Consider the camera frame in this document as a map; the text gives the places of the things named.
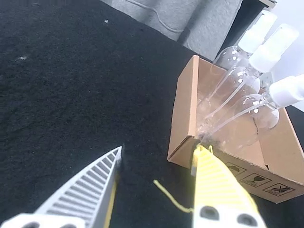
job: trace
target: black carpet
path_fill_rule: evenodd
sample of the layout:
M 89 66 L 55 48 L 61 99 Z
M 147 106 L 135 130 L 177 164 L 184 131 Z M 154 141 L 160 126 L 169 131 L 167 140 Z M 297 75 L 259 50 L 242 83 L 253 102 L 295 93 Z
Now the black carpet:
M 99 0 L 1 0 L 0 31 L 0 222 L 124 143 L 110 226 L 191 227 L 152 181 L 192 204 L 189 171 L 166 156 L 177 78 L 194 53 Z M 304 222 L 303 197 L 255 198 L 269 228 Z

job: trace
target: clear plastic bottle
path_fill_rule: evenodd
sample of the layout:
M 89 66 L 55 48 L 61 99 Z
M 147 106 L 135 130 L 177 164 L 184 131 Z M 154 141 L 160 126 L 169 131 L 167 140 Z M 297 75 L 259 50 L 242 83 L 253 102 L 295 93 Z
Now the clear plastic bottle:
M 264 42 L 265 36 L 276 21 L 277 16 L 263 10 L 256 24 L 245 32 L 237 46 L 227 47 L 222 50 L 213 65 L 225 70 L 233 67 L 246 67 L 249 57 Z
M 299 36 L 299 32 L 282 24 L 273 35 L 249 58 L 247 67 L 235 67 L 228 71 L 217 88 L 201 100 L 197 108 L 197 133 L 206 132 L 239 98 L 256 94 L 260 90 L 257 79 L 280 60 L 281 55 Z
M 262 95 L 239 99 L 210 131 L 201 135 L 202 143 L 213 143 L 226 152 L 237 152 L 273 129 L 279 109 L 304 99 L 304 74 L 273 83 Z
M 225 75 L 225 71 L 229 71 L 234 67 L 246 67 L 248 65 L 250 56 L 264 42 L 266 34 L 276 19 L 277 16 L 275 14 L 263 10 L 255 25 L 244 33 L 237 46 L 227 47 L 220 52 L 220 54 L 213 61 L 208 75 L 208 78 L 212 77 L 214 79 L 212 81 L 212 85 L 210 85 L 210 81 L 199 81 L 198 102 L 216 90 L 222 80 L 222 77 Z M 205 83 L 208 83 L 209 91 L 205 91 Z

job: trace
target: white bottle cap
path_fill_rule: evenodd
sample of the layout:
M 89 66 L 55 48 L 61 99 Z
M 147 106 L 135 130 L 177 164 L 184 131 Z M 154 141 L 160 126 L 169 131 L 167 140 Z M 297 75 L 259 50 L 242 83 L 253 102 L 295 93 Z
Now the white bottle cap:
M 269 11 L 263 10 L 256 24 L 247 30 L 242 39 L 238 42 L 238 46 L 250 54 L 264 42 L 265 36 L 276 21 L 277 16 Z
M 304 100 L 304 74 L 274 82 L 269 87 L 269 94 L 274 103 L 281 108 Z
M 259 72 L 269 72 L 298 36 L 299 32 L 293 27 L 287 24 L 280 25 L 249 58 L 250 65 Z

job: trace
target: gray fabric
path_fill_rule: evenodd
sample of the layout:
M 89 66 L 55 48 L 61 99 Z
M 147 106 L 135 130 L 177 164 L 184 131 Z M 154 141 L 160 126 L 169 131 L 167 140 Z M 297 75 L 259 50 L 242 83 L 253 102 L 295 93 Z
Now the gray fabric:
M 213 60 L 242 0 L 103 0 L 167 37 Z

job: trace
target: box flap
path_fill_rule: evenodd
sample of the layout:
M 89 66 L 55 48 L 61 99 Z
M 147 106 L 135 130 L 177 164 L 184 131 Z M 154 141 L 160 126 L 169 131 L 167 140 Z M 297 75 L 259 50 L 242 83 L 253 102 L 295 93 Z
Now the box flap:
M 168 158 L 188 135 L 195 135 L 199 56 L 193 56 L 177 81 Z
M 280 110 L 277 126 L 260 139 L 265 164 L 269 170 L 304 183 L 304 155 L 287 111 Z

